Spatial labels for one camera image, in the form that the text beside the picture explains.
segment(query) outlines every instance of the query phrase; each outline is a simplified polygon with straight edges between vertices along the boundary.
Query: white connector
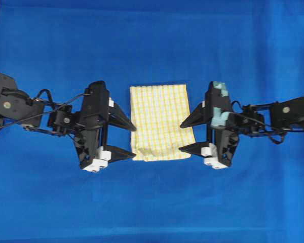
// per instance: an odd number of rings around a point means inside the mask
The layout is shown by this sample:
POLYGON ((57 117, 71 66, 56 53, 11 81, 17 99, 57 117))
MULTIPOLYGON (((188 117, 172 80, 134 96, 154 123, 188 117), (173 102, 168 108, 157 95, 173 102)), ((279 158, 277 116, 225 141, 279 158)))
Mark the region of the white connector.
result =
POLYGON ((113 100, 111 99, 111 97, 109 98, 109 106, 113 107, 113 100))
POLYGON ((111 152, 103 150, 103 146, 100 146, 96 150, 96 155, 92 160, 92 163, 83 168, 85 171, 98 172, 100 169, 104 169, 108 166, 108 161, 111 160, 111 152))
POLYGON ((202 147, 201 155, 205 157, 212 156, 210 158, 204 158, 205 165, 211 166, 213 169, 216 170, 227 168, 226 165, 223 165, 221 162, 218 161, 217 148, 214 144, 209 143, 209 147, 202 147))

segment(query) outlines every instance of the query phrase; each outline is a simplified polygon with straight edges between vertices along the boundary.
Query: yellow plaid towel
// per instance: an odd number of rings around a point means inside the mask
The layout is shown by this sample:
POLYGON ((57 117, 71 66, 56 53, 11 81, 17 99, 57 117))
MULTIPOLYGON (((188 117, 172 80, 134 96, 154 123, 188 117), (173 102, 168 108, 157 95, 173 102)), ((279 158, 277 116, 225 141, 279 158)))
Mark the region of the yellow plaid towel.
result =
POLYGON ((195 143, 192 128, 179 126, 189 116, 186 85, 131 87, 134 160, 156 161, 189 158, 178 148, 195 143))

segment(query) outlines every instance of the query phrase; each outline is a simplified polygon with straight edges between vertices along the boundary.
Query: black cable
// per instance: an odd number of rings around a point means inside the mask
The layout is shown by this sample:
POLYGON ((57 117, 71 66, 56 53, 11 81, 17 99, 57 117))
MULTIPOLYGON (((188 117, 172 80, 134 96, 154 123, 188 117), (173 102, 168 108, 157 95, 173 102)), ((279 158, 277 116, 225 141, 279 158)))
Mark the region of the black cable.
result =
POLYGON ((44 92, 47 94, 47 97, 49 98, 49 103, 51 103, 51 107, 54 110, 55 105, 54 105, 54 102, 53 102, 51 91, 49 91, 47 89, 43 89, 43 90, 39 91, 39 93, 36 95, 36 98, 39 98, 42 95, 42 93, 44 93, 44 92))
POLYGON ((53 112, 55 112, 55 111, 61 109, 62 107, 68 105, 69 103, 73 102, 74 100, 78 99, 79 97, 85 96, 85 95, 89 95, 89 94, 79 94, 79 95, 75 96, 74 98, 70 99, 69 101, 63 103, 62 105, 60 105, 60 106, 59 106, 58 108, 56 108, 56 109, 53 109, 53 110, 50 110, 50 111, 46 111, 46 112, 43 112, 43 113, 41 113, 41 114, 33 115, 33 116, 28 117, 28 118, 20 119, 20 120, 18 120, 18 121, 13 122, 13 123, 9 123, 9 124, 0 126, 0 128, 6 128, 6 127, 12 126, 12 125, 14 125, 14 124, 21 123, 21 122, 24 122, 24 121, 26 121, 26 120, 33 119, 33 118, 38 117, 38 116, 42 116, 42 115, 45 115, 45 114, 53 113, 53 112))
POLYGON ((239 108, 240 108, 241 110, 243 110, 243 109, 242 109, 242 106, 241 106, 241 103, 240 103, 239 101, 237 101, 237 100, 233 101, 233 102, 231 103, 231 106, 233 106, 235 103, 237 103, 237 104, 239 105, 239 108))
POLYGON ((67 136, 74 141, 74 138, 68 133, 67 136))
POLYGON ((248 120, 252 120, 252 121, 254 121, 256 123, 259 123, 261 125, 264 125, 264 126, 267 126, 267 127, 271 127, 274 130, 279 130, 279 131, 282 131, 282 132, 289 132, 289 133, 304 133, 304 130, 288 130, 288 129, 275 128, 275 127, 273 127, 273 126, 271 126, 269 124, 263 123, 263 122, 261 122, 261 121, 259 121, 257 119, 247 117, 246 115, 242 115, 242 114, 235 113, 235 112, 230 112, 230 111, 229 111, 229 113, 237 115, 237 116, 240 116, 240 117, 243 117, 243 118, 248 119, 248 120))

